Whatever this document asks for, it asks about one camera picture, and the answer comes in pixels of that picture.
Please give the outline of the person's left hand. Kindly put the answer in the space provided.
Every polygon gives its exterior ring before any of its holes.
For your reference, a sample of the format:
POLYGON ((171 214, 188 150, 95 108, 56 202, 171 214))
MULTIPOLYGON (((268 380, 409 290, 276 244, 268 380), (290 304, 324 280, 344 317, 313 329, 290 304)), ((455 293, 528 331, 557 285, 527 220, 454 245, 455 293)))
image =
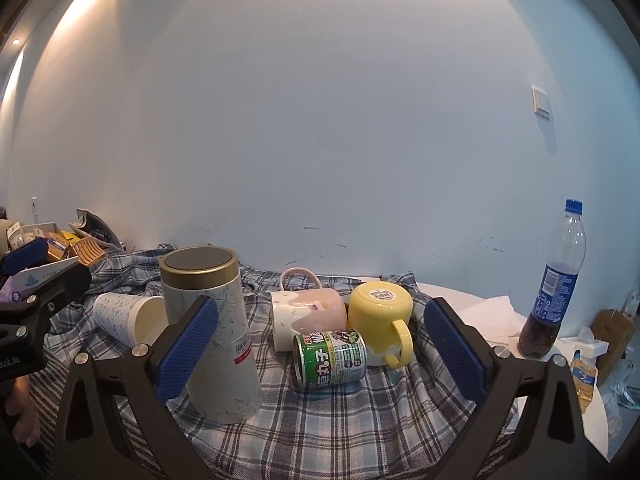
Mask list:
POLYGON ((9 399, 6 400, 6 414, 15 417, 12 434, 15 440, 32 448, 40 439, 40 422, 37 407, 30 395, 28 376, 15 379, 9 399))

